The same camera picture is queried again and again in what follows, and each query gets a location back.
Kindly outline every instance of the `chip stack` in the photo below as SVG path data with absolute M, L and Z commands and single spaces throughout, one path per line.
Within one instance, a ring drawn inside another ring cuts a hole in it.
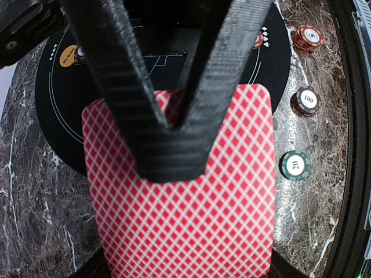
M 262 32 L 259 32 L 259 34 L 258 34 L 258 36 L 256 38 L 255 45 L 254 45 L 254 48 L 253 49 L 257 49 L 260 46 L 262 46 L 263 45 L 263 42 L 264 42 L 263 33 Z
M 77 47 L 76 50 L 75 50 L 75 62 L 76 64 L 84 64 L 86 63 L 86 60 L 85 60 L 85 53 L 83 52 L 83 50 L 81 49 L 81 47 Z
M 310 25 L 302 25 L 293 35 L 292 41 L 298 49 L 311 52 L 323 44 L 323 35 Z
M 312 168 L 309 157 L 298 151 L 290 151 L 280 159 L 280 170 L 285 178 L 291 181 L 304 181 Z
M 292 97 L 294 108 L 304 117 L 314 116 L 322 106 L 321 97 L 311 86 L 303 86 Z

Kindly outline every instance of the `green poker chip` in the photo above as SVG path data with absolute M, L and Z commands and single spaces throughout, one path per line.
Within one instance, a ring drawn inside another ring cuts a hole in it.
M 303 152 L 290 151 L 281 158 L 281 172 L 291 181 L 304 181 L 311 171 L 311 161 Z

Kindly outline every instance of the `black mechanical part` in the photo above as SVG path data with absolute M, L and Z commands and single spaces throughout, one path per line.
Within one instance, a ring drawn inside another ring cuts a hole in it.
M 122 1 L 61 4 L 139 174 L 161 183 L 202 175 L 271 1 L 213 3 L 174 126 L 155 99 Z
M 344 199 L 323 277 L 358 277 L 370 231 L 363 228 L 371 192 L 371 90 L 350 0 L 330 0 L 348 95 L 348 163 Z
M 188 0 L 188 5 L 179 21 L 182 28 L 202 28 L 211 0 Z
M 56 2 L 0 3 L 0 68 L 12 65 L 63 25 Z
M 184 14 L 188 0 L 137 0 L 143 25 L 175 27 Z
M 272 264 L 269 278 L 308 278 L 291 264 L 289 264 L 277 251 L 272 252 Z

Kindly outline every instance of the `gray marble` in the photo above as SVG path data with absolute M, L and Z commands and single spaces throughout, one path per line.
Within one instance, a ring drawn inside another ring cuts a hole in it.
M 326 1 L 276 1 L 288 30 L 309 24 L 321 30 L 324 45 L 312 52 L 292 51 L 289 81 L 274 114 L 277 156 L 277 208 L 274 247 L 310 278 L 321 277 L 334 241 L 344 194 L 348 148 L 345 77 L 332 17 Z M 290 98 L 302 85 L 322 97 L 312 118 L 298 117 Z M 305 152 L 312 171 L 304 182 L 285 179 L 278 169 L 287 151 Z
M 41 51 L 19 62 L 0 125 L 0 277 L 68 277 L 99 248 L 88 182 L 38 123 Z

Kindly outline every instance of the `poker chip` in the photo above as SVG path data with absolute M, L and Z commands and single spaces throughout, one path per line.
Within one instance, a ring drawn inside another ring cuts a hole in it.
M 294 33 L 292 41 L 298 49 L 311 52 L 323 44 L 323 35 L 313 26 L 301 25 Z
M 311 86 L 299 88 L 293 98 L 296 108 L 306 117 L 314 116 L 322 106 L 321 97 Z
M 85 53 L 83 52 L 82 48 L 79 47 L 79 46 L 75 50 L 75 62 L 76 62 L 76 64 L 86 63 Z
M 280 168 L 283 176 L 291 181 L 304 181 L 311 171 L 311 161 L 303 152 L 290 151 L 283 155 Z
M 263 38 L 264 38 L 263 33 L 259 32 L 258 36 L 256 37 L 256 41 L 255 41 L 255 45 L 254 45 L 253 49 L 257 49 L 257 48 L 259 48 L 260 46 L 263 45 L 263 42 L 264 42 Z
M 76 48 L 77 45 L 70 45 L 69 47 L 64 49 L 59 58 L 59 64 L 61 65 L 61 67 L 68 68 L 75 64 L 74 53 L 76 51 Z

